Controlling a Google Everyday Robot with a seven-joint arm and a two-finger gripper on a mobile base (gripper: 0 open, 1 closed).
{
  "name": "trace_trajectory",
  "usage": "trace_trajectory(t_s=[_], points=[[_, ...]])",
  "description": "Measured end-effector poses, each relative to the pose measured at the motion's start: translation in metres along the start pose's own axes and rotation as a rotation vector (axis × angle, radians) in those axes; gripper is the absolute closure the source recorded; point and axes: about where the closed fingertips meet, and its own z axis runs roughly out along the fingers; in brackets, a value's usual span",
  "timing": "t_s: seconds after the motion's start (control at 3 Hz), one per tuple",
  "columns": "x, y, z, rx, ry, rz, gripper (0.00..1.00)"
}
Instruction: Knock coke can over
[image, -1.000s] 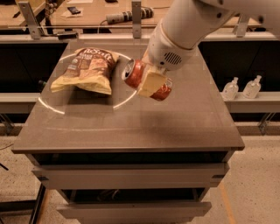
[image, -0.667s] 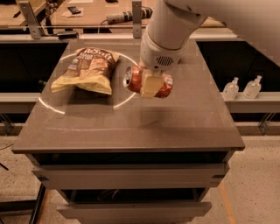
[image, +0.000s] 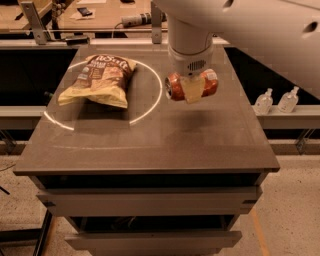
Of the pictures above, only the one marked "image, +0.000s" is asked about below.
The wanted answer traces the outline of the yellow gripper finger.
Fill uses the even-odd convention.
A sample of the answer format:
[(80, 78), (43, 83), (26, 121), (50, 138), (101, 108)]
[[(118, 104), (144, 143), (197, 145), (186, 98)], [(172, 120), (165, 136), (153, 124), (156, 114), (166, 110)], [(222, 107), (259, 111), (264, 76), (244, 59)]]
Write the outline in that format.
[(188, 104), (195, 103), (201, 99), (205, 86), (204, 78), (201, 76), (181, 77), (180, 83), (185, 101)]

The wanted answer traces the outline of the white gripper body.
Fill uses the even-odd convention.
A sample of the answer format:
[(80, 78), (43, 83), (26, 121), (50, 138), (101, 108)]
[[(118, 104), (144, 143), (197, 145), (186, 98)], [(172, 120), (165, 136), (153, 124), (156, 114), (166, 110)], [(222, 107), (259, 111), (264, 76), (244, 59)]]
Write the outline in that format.
[(212, 63), (213, 46), (197, 54), (182, 54), (168, 47), (172, 70), (182, 76), (194, 76), (208, 69)]

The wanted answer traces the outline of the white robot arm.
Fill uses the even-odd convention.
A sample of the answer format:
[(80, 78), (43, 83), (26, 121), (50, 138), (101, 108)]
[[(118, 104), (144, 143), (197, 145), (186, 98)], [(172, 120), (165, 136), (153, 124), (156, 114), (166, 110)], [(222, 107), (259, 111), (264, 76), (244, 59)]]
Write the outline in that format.
[(319, 0), (153, 0), (167, 15), (175, 69), (210, 62), (212, 35), (320, 98)]

